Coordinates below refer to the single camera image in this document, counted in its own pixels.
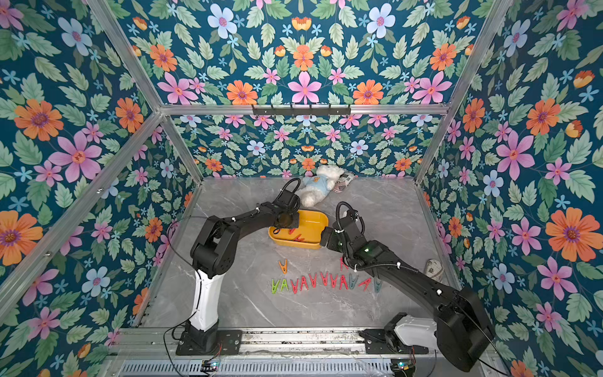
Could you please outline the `red clothespin box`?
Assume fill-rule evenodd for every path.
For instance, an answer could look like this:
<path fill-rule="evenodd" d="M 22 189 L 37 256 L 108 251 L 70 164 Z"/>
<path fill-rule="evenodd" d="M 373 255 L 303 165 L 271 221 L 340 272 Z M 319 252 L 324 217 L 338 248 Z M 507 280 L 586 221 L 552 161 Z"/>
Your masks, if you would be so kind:
<path fill-rule="evenodd" d="M 344 271 L 344 270 L 348 270 L 350 267 L 348 267 L 348 265 L 345 263 L 343 257 L 340 258 L 340 270 Z"/>

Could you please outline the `yellow plastic storage box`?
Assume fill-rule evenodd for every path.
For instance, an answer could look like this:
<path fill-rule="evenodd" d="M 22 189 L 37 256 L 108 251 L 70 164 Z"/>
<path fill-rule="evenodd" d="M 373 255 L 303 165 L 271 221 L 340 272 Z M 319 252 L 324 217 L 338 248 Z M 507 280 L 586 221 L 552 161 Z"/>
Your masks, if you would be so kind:
<path fill-rule="evenodd" d="M 290 231 L 292 229 L 280 229 L 278 232 L 274 232 L 274 227 L 269 228 L 270 239 L 279 246 L 311 250 L 320 249 L 320 235 L 329 224 L 328 217 L 325 213 L 317 210 L 300 210 L 299 214 L 300 224 L 297 229 L 305 234 L 306 240 L 304 242 L 295 243 L 291 241 Z"/>

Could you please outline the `teal clothespin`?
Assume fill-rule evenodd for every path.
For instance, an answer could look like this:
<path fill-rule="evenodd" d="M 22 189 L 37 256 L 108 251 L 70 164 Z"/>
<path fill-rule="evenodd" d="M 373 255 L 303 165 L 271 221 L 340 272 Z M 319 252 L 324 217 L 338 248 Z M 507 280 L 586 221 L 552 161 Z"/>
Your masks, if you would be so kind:
<path fill-rule="evenodd" d="M 375 292 L 375 294 L 378 294 L 383 287 L 383 282 L 380 279 L 375 278 L 373 280 L 373 283 L 374 283 L 374 292 Z"/>
<path fill-rule="evenodd" d="M 350 282 L 349 282 L 349 289 L 350 289 L 350 290 L 353 290 L 353 289 L 355 289 L 355 287 L 356 287 L 356 286 L 357 286 L 357 284 L 358 284 L 358 281 L 359 281 L 359 276 L 358 276 L 358 275 L 353 275 L 353 274 L 350 274 L 350 275 L 349 275 L 349 278 L 350 278 Z"/>

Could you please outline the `orange clothespin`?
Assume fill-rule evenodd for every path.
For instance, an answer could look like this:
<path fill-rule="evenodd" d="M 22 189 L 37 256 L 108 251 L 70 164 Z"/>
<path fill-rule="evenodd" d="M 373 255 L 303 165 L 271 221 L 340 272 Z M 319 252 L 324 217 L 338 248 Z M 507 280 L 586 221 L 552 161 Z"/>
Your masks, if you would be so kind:
<path fill-rule="evenodd" d="M 281 273 L 283 275 L 287 275 L 287 273 L 288 273 L 288 260 L 285 259 L 283 262 L 279 261 L 278 264 L 279 264 L 279 268 L 280 268 Z"/>

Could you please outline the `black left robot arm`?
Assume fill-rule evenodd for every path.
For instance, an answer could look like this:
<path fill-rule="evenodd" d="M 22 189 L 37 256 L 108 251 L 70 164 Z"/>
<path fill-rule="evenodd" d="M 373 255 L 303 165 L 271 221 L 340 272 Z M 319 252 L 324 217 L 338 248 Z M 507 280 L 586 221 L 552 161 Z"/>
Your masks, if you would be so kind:
<path fill-rule="evenodd" d="M 300 178 L 292 178 L 276 199 L 260 203 L 241 215 L 205 218 L 190 250 L 195 292 L 192 313 L 184 323 L 187 333 L 205 336 L 217 330 L 222 281 L 235 262 L 241 239 L 263 229 L 298 227 L 302 203 L 297 191 L 301 183 Z"/>

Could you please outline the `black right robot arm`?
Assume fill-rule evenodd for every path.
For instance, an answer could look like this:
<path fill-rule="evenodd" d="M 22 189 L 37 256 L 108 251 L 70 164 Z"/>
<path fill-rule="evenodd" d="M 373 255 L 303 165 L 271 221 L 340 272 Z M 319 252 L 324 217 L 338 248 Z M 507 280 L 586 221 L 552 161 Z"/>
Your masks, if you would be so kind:
<path fill-rule="evenodd" d="M 321 245 L 342 254 L 350 269 L 392 285 L 431 314 L 430 319 L 401 314 L 388 323 L 390 345 L 438 350 L 458 370 L 469 372 L 496 337 L 495 327 L 470 288 L 442 284 L 399 258 L 378 240 L 368 240 L 363 218 L 341 201 L 335 222 L 321 234 Z"/>

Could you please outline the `flag print pouch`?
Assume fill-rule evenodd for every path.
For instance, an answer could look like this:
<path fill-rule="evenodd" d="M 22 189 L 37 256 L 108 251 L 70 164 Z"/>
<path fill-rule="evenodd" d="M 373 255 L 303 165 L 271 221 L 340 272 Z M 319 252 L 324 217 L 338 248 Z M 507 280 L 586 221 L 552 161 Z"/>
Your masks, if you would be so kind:
<path fill-rule="evenodd" d="M 441 282 L 444 277 L 444 267 L 439 260 L 428 259 L 423 273 L 430 279 Z"/>

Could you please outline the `white vent grille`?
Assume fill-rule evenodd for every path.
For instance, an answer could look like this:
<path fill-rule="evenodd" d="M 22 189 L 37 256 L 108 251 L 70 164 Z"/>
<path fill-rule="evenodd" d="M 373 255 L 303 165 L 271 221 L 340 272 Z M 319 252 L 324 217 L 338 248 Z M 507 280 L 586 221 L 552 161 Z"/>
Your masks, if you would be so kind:
<path fill-rule="evenodd" d="M 389 361 L 356 359 L 226 359 L 127 361 L 120 376 L 392 376 Z"/>

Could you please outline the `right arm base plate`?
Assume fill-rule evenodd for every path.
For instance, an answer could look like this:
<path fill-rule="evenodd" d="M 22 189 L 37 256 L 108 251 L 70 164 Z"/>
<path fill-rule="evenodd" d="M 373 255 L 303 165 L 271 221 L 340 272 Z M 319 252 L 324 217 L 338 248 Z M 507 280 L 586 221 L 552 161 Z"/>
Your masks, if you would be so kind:
<path fill-rule="evenodd" d="M 426 355 L 430 353 L 426 347 L 403 344 L 392 333 L 384 329 L 364 329 L 359 332 L 359 336 L 364 340 L 367 354 Z"/>

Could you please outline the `black hook rail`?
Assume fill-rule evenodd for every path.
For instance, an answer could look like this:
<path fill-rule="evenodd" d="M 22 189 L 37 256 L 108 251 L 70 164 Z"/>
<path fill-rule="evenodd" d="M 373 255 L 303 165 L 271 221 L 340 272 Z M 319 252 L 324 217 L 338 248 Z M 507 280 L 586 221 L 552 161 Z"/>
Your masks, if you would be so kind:
<path fill-rule="evenodd" d="M 334 105 L 261 105 L 251 106 L 255 116 L 348 116 L 350 106 Z"/>

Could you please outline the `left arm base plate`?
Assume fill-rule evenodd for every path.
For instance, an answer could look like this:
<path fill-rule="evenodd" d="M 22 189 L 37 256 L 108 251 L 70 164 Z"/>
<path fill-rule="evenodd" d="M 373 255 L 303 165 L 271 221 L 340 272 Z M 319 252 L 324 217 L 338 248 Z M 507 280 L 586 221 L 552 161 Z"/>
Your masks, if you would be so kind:
<path fill-rule="evenodd" d="M 242 345 L 240 330 L 184 331 L 177 345 L 177 356 L 237 355 Z"/>

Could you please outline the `aluminium corner post left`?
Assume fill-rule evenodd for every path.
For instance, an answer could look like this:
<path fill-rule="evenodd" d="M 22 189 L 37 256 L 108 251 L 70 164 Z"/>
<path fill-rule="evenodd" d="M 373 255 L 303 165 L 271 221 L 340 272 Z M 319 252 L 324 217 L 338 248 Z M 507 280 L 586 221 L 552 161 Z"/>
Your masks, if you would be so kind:
<path fill-rule="evenodd" d="M 118 53 L 122 63 L 131 75 L 138 89 L 143 94 L 152 115 L 158 116 L 163 130 L 172 141 L 182 163 L 186 166 L 188 173 L 190 173 L 190 176 L 193 178 L 193 182 L 195 182 L 196 185 L 201 185 L 203 176 L 194 162 L 193 155 L 185 144 L 181 134 L 178 132 L 172 117 L 165 113 L 164 108 L 166 108 L 166 105 L 155 89 L 149 75 L 144 70 L 141 61 L 133 51 L 130 41 L 127 39 L 125 32 L 119 25 L 114 13 L 111 11 L 109 4 L 106 1 L 89 1 L 88 5 L 94 14 L 94 17 L 96 17 L 98 23 L 108 36 L 108 39 L 116 50 L 116 53 Z"/>

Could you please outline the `aluminium corner post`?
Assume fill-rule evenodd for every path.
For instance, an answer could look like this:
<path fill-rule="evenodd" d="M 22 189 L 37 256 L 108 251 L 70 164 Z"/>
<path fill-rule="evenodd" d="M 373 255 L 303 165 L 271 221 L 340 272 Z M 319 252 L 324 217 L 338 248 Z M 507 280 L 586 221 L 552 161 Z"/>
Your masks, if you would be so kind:
<path fill-rule="evenodd" d="M 182 163 L 186 166 L 188 173 L 190 173 L 190 176 L 193 178 L 193 182 L 195 182 L 196 185 L 201 185 L 203 176 L 194 162 L 193 155 L 185 144 L 181 134 L 178 132 L 172 117 L 165 113 L 164 108 L 166 108 L 166 105 L 155 89 L 149 75 L 144 70 L 141 61 L 133 51 L 130 41 L 127 39 L 125 32 L 119 25 L 114 13 L 111 11 L 109 4 L 106 1 L 89 1 L 88 5 L 94 14 L 94 17 L 96 17 L 98 23 L 108 36 L 108 39 L 116 50 L 116 53 L 118 53 L 122 63 L 131 75 L 138 89 L 143 94 L 152 115 L 158 116 L 163 130 L 172 141 Z"/>
<path fill-rule="evenodd" d="M 488 52 L 496 33 L 503 25 L 505 16 L 512 5 L 513 1 L 509 0 L 492 2 L 482 30 L 475 40 L 474 50 L 468 58 L 466 67 L 463 69 L 462 75 L 460 75 L 459 81 L 456 83 L 450 97 L 450 102 L 447 104 L 447 112 L 444 114 L 444 117 L 431 139 L 426 153 L 423 155 L 422 165 L 414 178 L 414 183 L 417 187 L 422 184 L 431 164 L 436 159 L 436 154 L 439 147 L 441 147 L 444 142 L 447 129 L 454 120 L 457 111 L 460 109 L 463 98 L 466 96 L 468 89 L 474 80 L 474 76 L 482 65 L 486 53 Z"/>

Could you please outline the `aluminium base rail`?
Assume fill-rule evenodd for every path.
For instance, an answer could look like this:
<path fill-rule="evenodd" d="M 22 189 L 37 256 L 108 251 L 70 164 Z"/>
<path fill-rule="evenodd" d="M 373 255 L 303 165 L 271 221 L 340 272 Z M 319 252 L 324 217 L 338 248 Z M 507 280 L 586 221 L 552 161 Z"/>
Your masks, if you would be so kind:
<path fill-rule="evenodd" d="M 306 355 L 407 355 L 367 354 L 359 332 L 364 329 L 384 329 L 407 346 L 426 347 L 437 351 L 449 361 L 468 358 L 477 361 L 490 347 L 490 340 L 480 331 L 468 336 L 454 334 L 447 329 L 413 330 L 409 336 L 398 337 L 393 328 L 221 328 L 243 332 L 242 345 L 237 355 L 177 356 L 176 349 L 183 333 L 181 328 L 135 328 L 122 331 L 119 340 L 108 347 L 111 356 L 142 356 L 146 358 L 211 358 L 243 355 L 268 355 L 276 357 Z"/>

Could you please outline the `aluminium corner post right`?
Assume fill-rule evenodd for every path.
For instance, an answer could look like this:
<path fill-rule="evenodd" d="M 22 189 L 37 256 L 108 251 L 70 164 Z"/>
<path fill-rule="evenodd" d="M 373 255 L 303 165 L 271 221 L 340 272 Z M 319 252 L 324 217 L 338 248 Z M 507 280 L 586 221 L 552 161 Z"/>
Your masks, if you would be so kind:
<path fill-rule="evenodd" d="M 509 0 L 492 2 L 482 30 L 475 40 L 474 50 L 468 58 L 466 67 L 463 69 L 462 75 L 460 75 L 459 81 L 456 83 L 450 97 L 450 102 L 447 104 L 447 112 L 444 114 L 444 117 L 431 139 L 426 153 L 423 155 L 422 165 L 414 178 L 414 183 L 417 187 L 422 184 L 431 164 L 436 159 L 436 154 L 439 147 L 441 147 L 444 142 L 447 129 L 454 120 L 457 111 L 460 109 L 463 98 L 466 96 L 468 89 L 474 80 L 474 76 L 482 65 L 486 53 L 488 52 L 496 33 L 503 25 L 505 16 L 512 5 L 513 1 Z"/>

